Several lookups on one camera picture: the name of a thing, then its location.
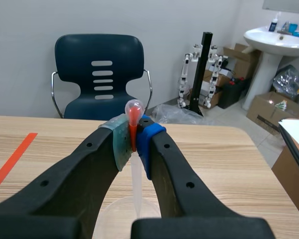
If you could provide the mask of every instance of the green gripper pad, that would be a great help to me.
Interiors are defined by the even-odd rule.
[[[132,155],[129,121],[125,114],[114,117],[99,127],[109,128],[113,132],[113,152],[115,163],[119,171]]]

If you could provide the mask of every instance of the soap bottle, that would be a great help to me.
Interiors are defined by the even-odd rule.
[[[269,27],[269,31],[274,32],[276,30],[279,15],[280,15],[280,12],[278,12],[276,17],[273,19],[273,21]]]

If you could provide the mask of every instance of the faucet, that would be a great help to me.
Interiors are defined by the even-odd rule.
[[[292,33],[289,32],[289,28],[290,28],[290,22],[286,21],[285,24],[283,25],[283,27],[281,28],[281,30],[278,30],[277,33],[285,34],[285,35],[292,35]]]

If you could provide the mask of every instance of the orange pipette bulb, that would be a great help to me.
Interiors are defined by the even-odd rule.
[[[129,119],[132,151],[136,152],[136,131],[138,123],[144,114],[144,106],[139,100],[128,101],[125,105],[125,114]]]

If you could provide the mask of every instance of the black pole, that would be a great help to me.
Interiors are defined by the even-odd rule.
[[[211,32],[204,32],[203,39],[201,40],[201,44],[203,46],[203,49],[201,51],[201,57],[198,59],[196,73],[195,73],[195,79],[193,84],[193,90],[190,97],[190,103],[188,109],[196,112],[197,114],[203,116],[201,113],[199,107],[198,107],[198,101],[199,101],[199,94],[201,85],[203,83],[205,69],[208,61],[208,54],[209,49],[211,45],[211,39],[213,38],[213,33]]]

